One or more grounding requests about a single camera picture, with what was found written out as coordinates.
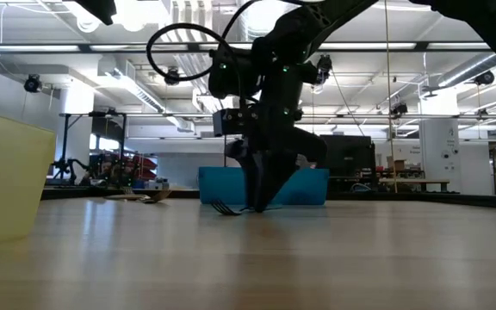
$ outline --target black cable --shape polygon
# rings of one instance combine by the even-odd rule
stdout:
[[[232,64],[233,64],[234,69],[237,73],[237,79],[238,79],[238,83],[239,83],[240,106],[244,107],[246,100],[245,100],[245,93],[244,93],[244,85],[242,84],[242,77],[240,75],[240,70],[239,70],[239,62],[238,62],[233,50],[231,49],[231,46],[225,41],[225,38],[229,34],[229,31],[231,31],[233,24],[237,21],[237,19],[240,17],[240,15],[244,11],[246,11],[251,5],[253,5],[254,3],[259,2],[259,1],[262,1],[262,0],[251,0],[247,3],[245,3],[244,5],[242,5],[239,8],[239,10],[237,10],[237,12],[232,16],[229,23],[227,23],[225,30],[223,31],[222,36],[219,36],[212,29],[203,27],[201,25],[193,24],[193,23],[187,23],[187,22],[179,22],[179,23],[172,24],[172,25],[169,25],[169,26],[166,26],[164,28],[159,29],[159,31],[157,31],[155,34],[153,34],[151,39],[146,43],[146,57],[148,58],[148,62],[151,65],[152,69],[154,69],[154,71],[156,73],[158,73],[159,75],[161,75],[162,77],[168,78],[171,80],[175,80],[178,82],[192,81],[192,80],[195,80],[197,78],[202,78],[202,77],[208,75],[210,73],[210,71],[212,70],[211,67],[207,68],[205,71],[202,71],[200,73],[196,73],[195,75],[192,75],[192,76],[173,77],[172,75],[170,75],[170,74],[164,72],[163,70],[161,70],[160,68],[158,68],[158,65],[156,65],[156,63],[154,62],[154,58],[152,57],[152,46],[162,35],[170,32],[172,30],[176,30],[176,29],[193,29],[193,30],[200,31],[204,34],[211,36],[215,40],[217,40],[231,54]],[[316,3],[316,2],[304,2],[301,0],[277,0],[277,1],[281,1],[284,3],[296,4],[296,5],[309,5],[309,4],[315,4]]]
[[[239,69],[239,62],[237,61],[237,57],[235,56],[233,50],[231,49],[231,46],[229,43],[225,41],[221,36],[216,34],[212,29],[208,29],[206,27],[203,27],[201,25],[196,25],[192,23],[187,23],[187,22],[179,22],[176,24],[172,24],[169,26],[166,26],[159,31],[157,31],[155,34],[152,35],[151,39],[146,43],[146,57],[148,58],[149,64],[151,64],[152,69],[159,75],[163,76],[164,78],[168,78],[171,80],[175,80],[178,82],[184,82],[184,81],[192,81],[197,78],[201,78],[205,75],[207,75],[211,68],[206,69],[203,72],[197,73],[193,76],[190,77],[173,77],[172,75],[164,72],[162,69],[158,68],[156,63],[154,62],[154,58],[152,57],[152,46],[154,45],[154,42],[158,40],[162,35],[176,29],[192,29],[192,30],[197,30],[202,32],[203,34],[207,34],[217,40],[220,44],[223,45],[223,47],[227,50],[227,52],[231,55],[232,59],[232,66],[237,73],[237,80],[239,83],[239,98],[240,98],[240,107],[245,107],[246,105],[246,99],[245,99],[245,93],[244,93],[244,85],[242,84],[242,77],[240,75],[240,69]]]

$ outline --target ceiling light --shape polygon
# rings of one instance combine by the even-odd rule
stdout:
[[[144,51],[145,45],[134,44],[134,45],[91,45],[92,51],[96,52],[114,52],[114,51]]]
[[[489,49],[487,43],[480,42],[451,42],[451,43],[430,43],[429,49]]]
[[[54,46],[35,46],[35,45],[6,45],[0,46],[0,52],[78,52],[78,46],[54,45]]]
[[[416,47],[416,43],[399,43],[399,42],[393,42],[389,43],[389,48],[390,49],[407,49],[411,50]],[[357,43],[323,43],[321,44],[319,49],[325,49],[325,50],[359,50],[359,49],[387,49],[388,44],[386,42],[357,42]]]
[[[153,51],[187,51],[186,44],[154,44]]]

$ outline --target blue box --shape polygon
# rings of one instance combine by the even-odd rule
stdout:
[[[200,167],[198,170],[201,203],[221,200],[229,205],[245,205],[245,179],[241,168]],[[325,204],[328,169],[298,170],[271,201],[273,205]]]

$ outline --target wooden table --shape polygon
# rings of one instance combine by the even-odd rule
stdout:
[[[381,178],[379,180],[380,183],[394,183],[393,178]],[[419,179],[419,178],[397,178],[397,183],[405,183],[405,184],[419,184],[422,191],[426,191],[427,184],[440,184],[441,191],[447,191],[447,184],[450,183],[450,180],[432,180],[432,179]]]
[[[496,309],[496,210],[43,201],[30,236],[0,244],[0,309]]]

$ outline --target pillar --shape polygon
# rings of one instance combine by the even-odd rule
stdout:
[[[436,96],[421,98],[423,115],[457,115],[456,91],[440,90]],[[420,145],[427,179],[448,179],[448,191],[462,191],[461,149],[457,119],[430,119],[420,122]],[[439,185],[428,185],[439,191]]]

